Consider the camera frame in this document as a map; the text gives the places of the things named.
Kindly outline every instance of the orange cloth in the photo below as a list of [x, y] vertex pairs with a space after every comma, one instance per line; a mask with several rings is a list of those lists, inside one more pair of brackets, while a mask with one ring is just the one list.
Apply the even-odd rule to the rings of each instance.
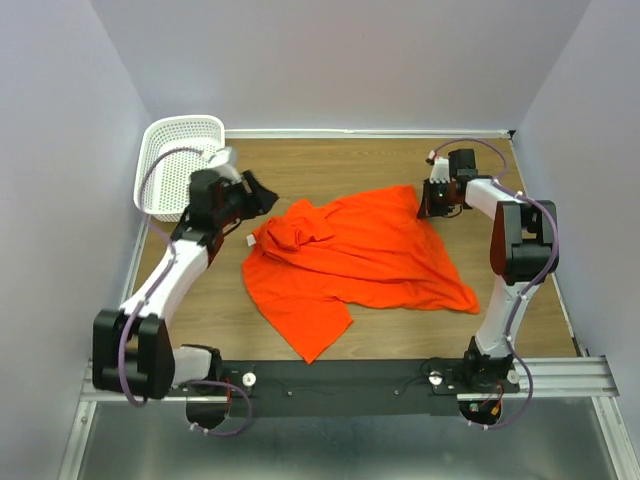
[[478, 313], [433, 227], [416, 219], [412, 186], [308, 200], [253, 234], [242, 265], [262, 314], [307, 363], [353, 321], [345, 303]]

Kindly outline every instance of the wooden table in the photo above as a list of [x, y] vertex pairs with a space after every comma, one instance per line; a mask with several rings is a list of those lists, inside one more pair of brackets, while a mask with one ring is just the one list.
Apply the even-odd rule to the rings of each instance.
[[[232, 140], [239, 169], [253, 170], [258, 180], [280, 195], [272, 215], [308, 198], [323, 205], [338, 197], [398, 184], [421, 191], [429, 175], [427, 153], [437, 139], [313, 139]], [[506, 140], [493, 143], [508, 154], [510, 173], [502, 183], [522, 189], [511, 148]], [[483, 174], [501, 170], [489, 149], [472, 146]], [[298, 355], [257, 310], [242, 282], [241, 264], [249, 254], [246, 236], [265, 221], [244, 222], [227, 237], [214, 263], [192, 286], [170, 326], [175, 347], [183, 343], [214, 346], [223, 358], [277, 360]], [[374, 310], [350, 305], [354, 323], [320, 359], [460, 357], [482, 323], [493, 288], [489, 265], [492, 222], [466, 210], [454, 219], [432, 219], [462, 280], [476, 292], [479, 315], [450, 311]], [[167, 231], [173, 225], [164, 224]], [[150, 233], [145, 241], [136, 288], [151, 273], [165, 246]], [[516, 344], [526, 357], [575, 356], [571, 336], [551, 278], [532, 299]]]

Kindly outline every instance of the gray wall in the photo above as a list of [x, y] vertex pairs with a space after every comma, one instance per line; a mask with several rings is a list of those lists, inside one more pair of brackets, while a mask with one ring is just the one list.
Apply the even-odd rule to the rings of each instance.
[[149, 117], [88, 1], [4, 2], [0, 37], [0, 477], [51, 479], [131, 258]]
[[516, 128], [589, 0], [92, 0], [152, 117]]
[[640, 451], [640, 3], [594, 0], [515, 137], [531, 193], [558, 204], [560, 287], [606, 354]]

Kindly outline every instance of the perforated basket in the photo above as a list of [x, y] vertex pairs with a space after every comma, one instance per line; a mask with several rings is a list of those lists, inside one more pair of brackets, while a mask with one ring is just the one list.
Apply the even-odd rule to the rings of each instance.
[[224, 147], [224, 125], [210, 115], [184, 115], [158, 120], [144, 132], [133, 201], [140, 210], [161, 222], [177, 222], [189, 203], [189, 175], [206, 168], [210, 155], [174, 153], [155, 168], [145, 188], [142, 205], [139, 195], [142, 180], [156, 158], [178, 147], [195, 147], [213, 154]]

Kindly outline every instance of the wooden tabletop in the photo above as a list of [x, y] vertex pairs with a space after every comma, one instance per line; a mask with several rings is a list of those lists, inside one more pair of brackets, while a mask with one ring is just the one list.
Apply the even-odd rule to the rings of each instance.
[[[280, 196], [271, 215], [282, 215], [295, 201], [323, 205], [344, 195], [391, 185], [412, 184], [420, 192], [429, 176], [427, 153], [437, 139], [282, 139], [230, 140], [239, 153], [239, 169], [251, 169]], [[522, 189], [509, 142], [492, 140], [509, 159], [502, 183]], [[501, 161], [483, 146], [473, 147], [482, 174], [501, 170]], [[192, 286], [170, 325], [174, 348], [183, 343], [217, 347], [223, 358], [277, 360], [298, 355], [260, 314], [242, 282], [241, 264], [249, 254], [246, 236], [265, 217], [244, 222], [229, 235], [209, 270]], [[482, 323], [493, 288], [489, 265], [492, 222], [476, 210], [452, 219], [431, 219], [462, 280], [481, 305], [479, 315], [450, 311], [375, 310], [349, 305], [354, 323], [320, 359], [460, 357]], [[171, 231], [174, 225], [162, 224]], [[165, 245], [149, 233], [136, 288], [151, 273]], [[551, 278], [531, 300], [516, 343], [527, 357], [575, 356], [571, 336]]]

